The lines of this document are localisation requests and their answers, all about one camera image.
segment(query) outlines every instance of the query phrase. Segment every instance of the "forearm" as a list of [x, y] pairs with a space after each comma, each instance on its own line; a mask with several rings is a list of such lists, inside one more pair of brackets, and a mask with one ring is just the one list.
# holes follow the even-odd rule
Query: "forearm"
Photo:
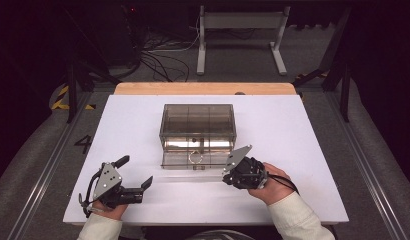
[[84, 224], [78, 240], [118, 240], [122, 222], [91, 214]]
[[284, 240], [318, 239], [332, 240], [333, 234], [321, 226], [314, 211], [297, 193], [268, 206], [273, 223]]

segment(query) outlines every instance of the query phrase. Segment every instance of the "gray carpet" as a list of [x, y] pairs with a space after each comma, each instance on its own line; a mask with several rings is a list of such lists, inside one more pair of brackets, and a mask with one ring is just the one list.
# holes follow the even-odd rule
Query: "gray carpet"
[[[196, 47], [188, 51], [156, 54], [184, 61], [190, 68], [188, 81], [292, 82], [296, 75], [308, 73], [318, 66], [332, 33], [333, 28], [303, 31], [288, 28], [281, 46], [281, 54], [288, 71], [288, 75], [283, 77], [277, 74], [267, 45], [272, 36], [269, 31], [257, 31], [247, 41], [224, 34], [211, 35], [207, 40], [207, 62], [203, 76], [194, 73]], [[167, 67], [185, 69], [183, 64], [171, 59], [162, 59], [162, 63]], [[169, 74], [170, 77], [176, 78], [180, 71], [169, 70]], [[154, 74], [142, 65], [124, 81], [154, 81]], [[319, 83], [321, 79], [315, 79], [299, 90], [304, 94], [304, 106], [350, 218], [350, 222], [334, 227], [338, 238], [392, 239], [357, 167], [354, 152], [342, 130], [342, 122], [336, 118], [336, 112], [330, 107], [327, 93], [321, 91]], [[88, 104], [96, 104], [96, 109], [81, 111], [42, 201], [22, 234], [23, 239], [75, 239], [81, 230], [80, 227], [64, 224], [62, 218], [69, 201], [68, 194], [86, 157], [83, 154], [83, 147], [74, 144], [86, 135], [94, 136], [107, 97], [113, 91], [113, 86], [109, 83], [97, 83], [96, 86], [87, 101]], [[386, 196], [392, 203], [392, 209], [410, 239], [410, 185], [362, 107], [355, 85], [351, 88], [349, 113], [349, 126], [353, 129]], [[54, 110], [52, 116], [27, 140], [3, 175], [0, 181], [0, 239], [7, 239], [9, 236], [67, 125], [67, 114], [66, 110]], [[125, 226], [123, 235], [138, 237], [140, 229]]]

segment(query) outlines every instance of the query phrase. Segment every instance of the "human hand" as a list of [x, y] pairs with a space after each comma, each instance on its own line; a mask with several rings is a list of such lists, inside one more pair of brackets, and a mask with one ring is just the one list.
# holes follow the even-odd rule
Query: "human hand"
[[103, 211], [94, 211], [94, 214], [121, 221], [121, 217], [127, 209], [128, 204], [118, 205], [115, 209], [112, 209], [103, 205], [100, 201], [94, 201], [92, 207]]
[[[269, 163], [263, 164], [265, 170], [269, 174], [278, 175], [290, 180], [290, 177], [283, 170], [276, 168], [275, 166]], [[248, 189], [248, 192], [251, 196], [261, 199], [265, 204], [271, 205], [290, 195], [293, 192], [293, 190], [275, 181], [272, 178], [268, 178], [267, 182], [264, 185], [264, 188]]]

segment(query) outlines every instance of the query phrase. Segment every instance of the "wooden edge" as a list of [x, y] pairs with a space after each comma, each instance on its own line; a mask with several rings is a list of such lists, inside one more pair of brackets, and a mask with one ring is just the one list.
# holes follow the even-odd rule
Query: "wooden edge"
[[296, 95], [290, 83], [136, 82], [120, 83], [115, 95]]

